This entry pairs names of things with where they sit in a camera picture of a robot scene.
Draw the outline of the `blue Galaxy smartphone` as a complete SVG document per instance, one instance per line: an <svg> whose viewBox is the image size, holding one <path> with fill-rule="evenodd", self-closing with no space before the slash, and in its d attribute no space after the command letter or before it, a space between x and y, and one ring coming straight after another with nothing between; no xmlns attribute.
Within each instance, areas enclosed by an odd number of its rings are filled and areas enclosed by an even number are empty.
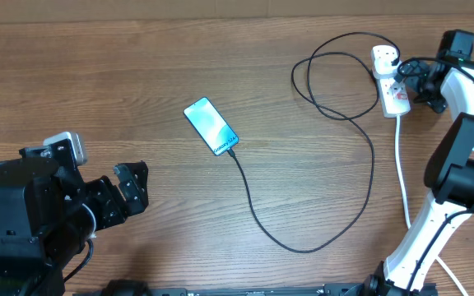
<svg viewBox="0 0 474 296"><path fill-rule="evenodd" d="M207 97L188 106L184 110L184 116L216 156L227 152L239 142L237 134Z"/></svg>

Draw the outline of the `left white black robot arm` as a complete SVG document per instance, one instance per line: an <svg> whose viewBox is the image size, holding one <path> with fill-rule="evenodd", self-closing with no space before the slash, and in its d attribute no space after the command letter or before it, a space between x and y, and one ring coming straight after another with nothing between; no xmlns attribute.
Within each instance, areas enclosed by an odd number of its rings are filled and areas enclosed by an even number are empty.
<svg viewBox="0 0 474 296"><path fill-rule="evenodd" d="M62 178L61 168L44 158L0 166L0 295L64 294L63 270L93 250L92 235L148 206L144 162L116 165L117 186Z"/></svg>

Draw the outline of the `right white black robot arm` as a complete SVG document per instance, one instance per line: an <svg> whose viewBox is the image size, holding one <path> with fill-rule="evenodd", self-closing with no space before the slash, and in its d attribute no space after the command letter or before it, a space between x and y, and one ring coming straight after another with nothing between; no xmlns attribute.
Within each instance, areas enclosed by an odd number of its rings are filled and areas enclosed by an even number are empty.
<svg viewBox="0 0 474 296"><path fill-rule="evenodd" d="M435 112L453 120L425 168L423 206L397 249L349 295L435 295L425 277L445 244L474 215L474 34L444 32L433 58L401 61L392 44L373 47L373 75L385 117L410 110L407 88Z"/></svg>

